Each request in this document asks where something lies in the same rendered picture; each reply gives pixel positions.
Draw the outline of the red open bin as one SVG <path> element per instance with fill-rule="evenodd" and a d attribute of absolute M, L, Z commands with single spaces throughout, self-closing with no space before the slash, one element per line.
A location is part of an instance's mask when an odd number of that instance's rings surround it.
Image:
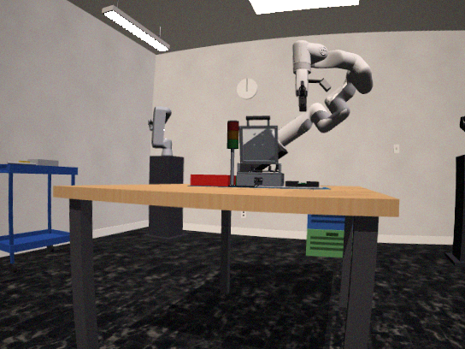
<path fill-rule="evenodd" d="M 191 174 L 191 186 L 228 186 L 230 175 Z"/>

